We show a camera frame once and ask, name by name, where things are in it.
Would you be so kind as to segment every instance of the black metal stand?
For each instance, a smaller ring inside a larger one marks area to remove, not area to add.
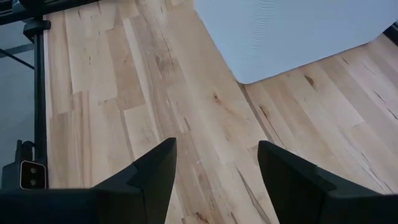
[[[15,161],[3,167],[2,190],[47,189],[47,132],[45,112],[45,71],[43,31],[51,28],[42,16],[82,6],[99,0],[0,0],[0,25],[27,20],[24,35],[34,44],[34,66],[0,51],[14,60],[34,68],[34,142],[18,140]]]

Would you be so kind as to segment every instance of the black clamp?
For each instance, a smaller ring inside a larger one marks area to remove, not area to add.
[[[41,19],[31,19],[24,26],[24,35],[31,41],[34,41],[34,35],[51,29],[51,22]]]

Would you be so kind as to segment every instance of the white fabric surface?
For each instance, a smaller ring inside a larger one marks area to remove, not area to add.
[[[237,81],[252,83],[375,39],[397,0],[195,0]]]

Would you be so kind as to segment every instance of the wood grain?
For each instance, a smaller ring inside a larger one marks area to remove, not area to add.
[[[256,155],[267,139],[398,192],[398,47],[382,35],[241,85],[192,3],[103,0],[47,17],[51,187],[91,187],[176,137],[166,223],[278,223]]]

